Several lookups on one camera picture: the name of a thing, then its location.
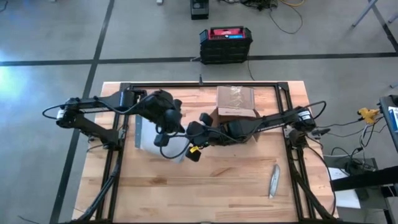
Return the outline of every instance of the black metal frame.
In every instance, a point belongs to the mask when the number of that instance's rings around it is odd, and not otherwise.
[[[121,83],[120,89],[123,89],[127,87],[128,85],[133,84],[135,88],[195,88],[195,87],[211,87],[211,86],[220,86],[220,85],[239,85],[239,86],[261,86],[261,87],[273,87],[275,90],[275,95],[277,99],[277,106],[278,110],[280,113],[283,113],[285,108],[283,107],[283,101],[282,101],[282,94],[281,91],[284,92],[286,102],[287,102],[287,108],[288,110],[291,110],[293,108],[292,105],[292,99],[290,97],[290,90],[289,90],[289,84],[287,82],[205,82],[205,83],[198,83],[198,82],[183,82],[183,83]],[[117,129],[118,123],[119,123],[120,115],[116,114],[114,117],[114,124],[113,124],[113,129]],[[123,126],[124,128],[127,128],[128,124],[128,116],[124,117],[123,121]],[[309,189],[309,182],[308,182],[308,176],[307,176],[307,171],[305,168],[305,161],[303,158],[303,151],[302,149],[299,149],[297,151],[298,155],[298,164],[300,166],[300,173],[299,175],[297,174],[297,169],[295,168],[294,165],[294,160],[293,160],[293,155],[292,151],[294,150],[292,146],[289,144],[289,140],[285,136],[285,131],[284,131],[284,139],[285,139],[285,148],[286,148],[286,153],[287,153],[287,158],[288,158],[288,165],[289,165],[289,171],[290,171],[290,179],[292,181],[292,190],[294,193],[294,202],[295,202],[295,207],[297,211],[297,217],[298,221],[302,223],[336,223],[335,220],[319,220],[316,219],[315,216],[315,210],[313,206],[313,200],[311,201],[310,198],[308,198],[308,195],[306,195],[306,203],[308,207],[308,216],[309,218],[305,218],[303,214],[303,207],[302,207],[302,202],[300,199],[300,192],[299,192],[299,183],[305,184],[308,189]],[[124,142],[126,140],[126,135],[124,139],[122,140],[122,149],[119,151],[121,153],[121,156],[123,156],[123,150],[124,150]],[[106,157],[106,163],[104,167],[104,174],[103,174],[103,181],[102,181],[102,187],[106,180],[109,177],[109,172],[111,168],[111,163],[112,163],[112,158],[113,158],[113,151],[109,150],[108,155]],[[97,211],[96,211],[96,217],[94,221],[87,221],[87,222],[95,222],[95,223],[112,223],[113,217],[114,217],[114,210],[115,210],[115,204],[116,204],[116,198],[117,198],[117,193],[118,193],[118,184],[119,184],[119,176],[120,172],[116,176],[116,180],[113,185],[113,189],[111,192],[111,200],[109,203],[109,211],[108,211],[108,217],[106,219],[103,219],[103,209],[104,209],[104,201],[101,202],[101,204],[98,206]],[[61,180],[61,183],[67,184],[68,180]]]

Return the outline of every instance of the wooden table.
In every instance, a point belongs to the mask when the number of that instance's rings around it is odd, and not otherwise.
[[[104,83],[101,96],[118,91],[119,85],[119,82]],[[308,104],[304,82],[289,82],[289,87],[293,106]],[[215,108],[216,88],[164,90],[182,100],[183,125]],[[278,112],[273,88],[256,88],[255,95],[256,108],[261,115]],[[97,114],[95,122],[112,128],[113,117],[114,113],[110,112]],[[200,162],[185,159],[175,164],[134,147],[134,122],[131,116],[114,222],[297,221],[281,128],[261,133],[259,142],[208,147],[202,150]],[[309,143],[322,154],[318,144]],[[333,194],[325,166],[310,150],[305,150],[304,158],[312,192],[331,211]],[[105,159],[106,150],[102,148],[87,154],[73,218],[81,215],[79,210],[87,209],[100,190]],[[274,164],[280,166],[281,174],[276,196],[269,199]],[[301,198],[307,214],[304,197]]]

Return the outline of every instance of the cardboard box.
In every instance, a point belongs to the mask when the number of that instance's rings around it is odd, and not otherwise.
[[[218,86],[216,109],[210,114],[213,127],[236,119],[256,119],[261,117],[256,111],[254,89],[243,86]],[[260,134],[253,135],[257,141]]]

